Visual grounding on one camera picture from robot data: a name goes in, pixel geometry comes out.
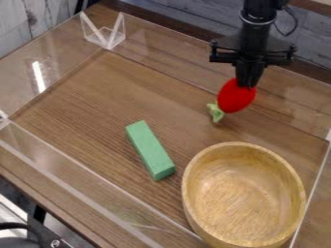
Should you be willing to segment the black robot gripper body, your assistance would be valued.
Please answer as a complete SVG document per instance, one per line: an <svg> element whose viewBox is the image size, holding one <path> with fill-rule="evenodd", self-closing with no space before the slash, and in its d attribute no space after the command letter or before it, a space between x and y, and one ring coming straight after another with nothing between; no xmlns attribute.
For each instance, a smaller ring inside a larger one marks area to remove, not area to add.
<svg viewBox="0 0 331 248"><path fill-rule="evenodd" d="M246 63L262 61L266 65L289 63L297 47L269 34L273 23L274 19L253 21L241 18L240 30L233 35L209 42L209 61L229 63L232 66L238 60Z"/></svg>

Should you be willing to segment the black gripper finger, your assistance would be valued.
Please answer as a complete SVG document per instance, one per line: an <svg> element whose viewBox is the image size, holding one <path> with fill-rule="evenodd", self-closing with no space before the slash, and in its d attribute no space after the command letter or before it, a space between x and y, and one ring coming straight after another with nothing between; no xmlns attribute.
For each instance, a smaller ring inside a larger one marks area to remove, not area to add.
<svg viewBox="0 0 331 248"><path fill-rule="evenodd" d="M234 66L234 76L240 87L250 87L249 65L245 62L237 62Z"/></svg>
<svg viewBox="0 0 331 248"><path fill-rule="evenodd" d="M250 82L249 82L249 87L253 88L257 85L257 82L260 80L260 77L262 75L265 68L264 63L254 63L250 67Z"/></svg>

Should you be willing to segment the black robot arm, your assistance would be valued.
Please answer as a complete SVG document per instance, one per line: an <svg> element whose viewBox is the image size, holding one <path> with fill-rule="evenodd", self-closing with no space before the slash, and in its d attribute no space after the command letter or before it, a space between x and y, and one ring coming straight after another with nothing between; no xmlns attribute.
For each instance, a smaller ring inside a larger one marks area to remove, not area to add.
<svg viewBox="0 0 331 248"><path fill-rule="evenodd" d="M284 11L293 18L293 28L282 36L289 36L298 24L289 0L244 0L238 12L241 26L238 32L209 43L209 61L229 63L234 68L237 86L253 88L264 69L273 65L288 65L297 50L294 44L277 40L269 29L274 26L276 15Z"/></svg>

